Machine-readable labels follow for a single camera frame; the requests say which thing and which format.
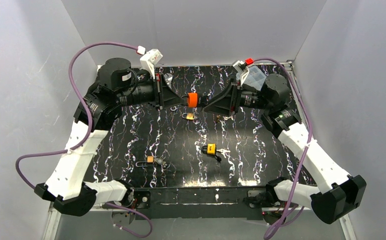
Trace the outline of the long shackle orange padlock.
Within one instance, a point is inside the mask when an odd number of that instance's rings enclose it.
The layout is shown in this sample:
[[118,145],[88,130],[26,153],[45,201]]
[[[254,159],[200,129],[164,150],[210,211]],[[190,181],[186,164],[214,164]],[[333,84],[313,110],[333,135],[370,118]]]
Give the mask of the long shackle orange padlock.
[[154,157],[148,156],[145,161],[137,161],[135,163],[135,166],[138,168],[146,168],[149,165],[152,165],[154,163]]

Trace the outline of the yellow padlock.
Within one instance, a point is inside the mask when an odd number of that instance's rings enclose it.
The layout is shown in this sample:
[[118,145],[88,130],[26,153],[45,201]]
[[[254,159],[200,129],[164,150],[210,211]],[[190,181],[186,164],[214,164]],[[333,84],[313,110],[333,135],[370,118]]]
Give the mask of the yellow padlock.
[[200,151],[202,154],[210,158],[213,158],[218,163],[222,161],[222,158],[219,156],[221,152],[217,149],[217,146],[215,143],[209,143],[209,144],[203,145],[200,148]]

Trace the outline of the orange black padlock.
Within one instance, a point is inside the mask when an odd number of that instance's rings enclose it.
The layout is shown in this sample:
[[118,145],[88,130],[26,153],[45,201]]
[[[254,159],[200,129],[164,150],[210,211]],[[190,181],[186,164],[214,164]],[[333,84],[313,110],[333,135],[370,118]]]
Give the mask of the orange black padlock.
[[209,96],[199,92],[189,92],[181,98],[184,100],[184,105],[189,108],[204,108],[209,102]]

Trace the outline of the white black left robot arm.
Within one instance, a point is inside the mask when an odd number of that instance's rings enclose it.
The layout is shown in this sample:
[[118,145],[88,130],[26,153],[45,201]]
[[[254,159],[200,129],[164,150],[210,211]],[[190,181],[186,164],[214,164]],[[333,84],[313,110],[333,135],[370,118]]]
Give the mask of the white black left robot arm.
[[66,151],[49,179],[35,186],[35,193],[60,213],[77,217],[107,202],[131,204],[134,189],[122,179],[84,181],[97,148],[124,107],[149,104],[162,110],[182,103],[183,98],[170,88],[164,74],[143,69],[135,72],[124,58],[107,60],[75,111]]

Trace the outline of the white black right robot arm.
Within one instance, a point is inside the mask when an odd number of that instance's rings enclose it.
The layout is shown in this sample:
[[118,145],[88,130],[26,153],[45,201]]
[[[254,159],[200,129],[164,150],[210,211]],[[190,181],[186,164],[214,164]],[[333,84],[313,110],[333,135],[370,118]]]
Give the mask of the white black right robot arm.
[[294,189],[292,202],[310,208],[326,224],[332,224],[358,208],[367,182],[361,175],[352,176],[322,149],[316,139],[309,140],[310,129],[286,103],[291,89],[280,74],[266,77],[260,90],[234,78],[221,93],[203,106],[203,111],[228,117],[240,107],[261,109],[264,127],[285,145],[311,174],[316,185],[297,183],[280,177],[266,184],[266,201],[286,202]]

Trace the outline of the small brass padlock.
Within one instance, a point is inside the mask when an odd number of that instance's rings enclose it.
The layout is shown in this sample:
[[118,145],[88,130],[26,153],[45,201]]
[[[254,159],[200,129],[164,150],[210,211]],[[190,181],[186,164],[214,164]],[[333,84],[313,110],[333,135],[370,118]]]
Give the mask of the small brass padlock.
[[197,116],[192,112],[185,112],[181,115],[181,117],[188,121],[193,121],[197,118]]

